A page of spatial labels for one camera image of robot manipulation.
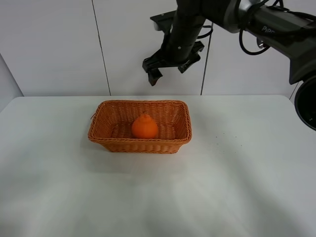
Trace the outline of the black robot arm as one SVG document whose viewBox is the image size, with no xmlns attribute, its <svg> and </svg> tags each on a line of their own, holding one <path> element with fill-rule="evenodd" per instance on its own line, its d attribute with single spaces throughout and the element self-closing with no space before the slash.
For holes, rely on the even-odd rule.
<svg viewBox="0 0 316 237">
<path fill-rule="evenodd" d="M 160 49 L 143 61 L 149 83 L 161 78 L 161 68 L 185 72 L 200 60 L 204 48 L 200 31 L 205 21 L 240 36 L 249 32 L 262 52 L 273 48 L 290 60 L 289 83 L 301 83 L 295 109 L 301 121 L 316 127 L 316 18 L 291 11 L 277 0 L 179 0 L 177 9 L 151 17 L 157 31 L 164 33 Z"/>
</svg>

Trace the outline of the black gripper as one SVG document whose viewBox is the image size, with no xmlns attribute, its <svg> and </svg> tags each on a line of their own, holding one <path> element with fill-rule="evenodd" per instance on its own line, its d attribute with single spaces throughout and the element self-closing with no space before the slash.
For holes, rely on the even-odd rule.
<svg viewBox="0 0 316 237">
<path fill-rule="evenodd" d="M 165 35 L 160 49 L 152 56 L 144 59 L 142 67 L 148 73 L 151 86 L 155 86 L 162 77 L 159 68 L 178 68 L 184 73 L 190 66 L 200 60 L 199 53 L 204 49 L 201 41 L 196 41 L 189 46 L 171 41 L 171 34 Z"/>
</svg>

